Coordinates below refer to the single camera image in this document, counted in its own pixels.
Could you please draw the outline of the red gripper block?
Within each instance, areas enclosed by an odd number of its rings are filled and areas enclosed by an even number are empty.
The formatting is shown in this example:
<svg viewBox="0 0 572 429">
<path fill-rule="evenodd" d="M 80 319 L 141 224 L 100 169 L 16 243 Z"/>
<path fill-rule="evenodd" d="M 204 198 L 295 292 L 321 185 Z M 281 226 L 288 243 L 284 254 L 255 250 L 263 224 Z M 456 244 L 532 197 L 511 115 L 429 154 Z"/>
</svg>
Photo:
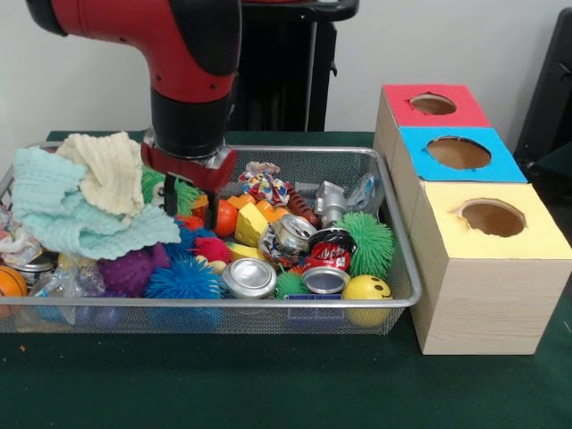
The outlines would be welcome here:
<svg viewBox="0 0 572 429">
<path fill-rule="evenodd" d="M 153 130 L 146 130 L 141 143 L 141 157 L 149 168 L 165 175 L 164 211 L 177 215 L 178 200 L 176 178 L 190 183 L 206 193 L 207 207 L 205 227 L 214 230 L 217 226 L 219 193 L 231 180 L 237 163 L 237 152 L 223 147 L 213 156 L 202 159 L 186 159 L 166 154 L 155 143 Z"/>
</svg>

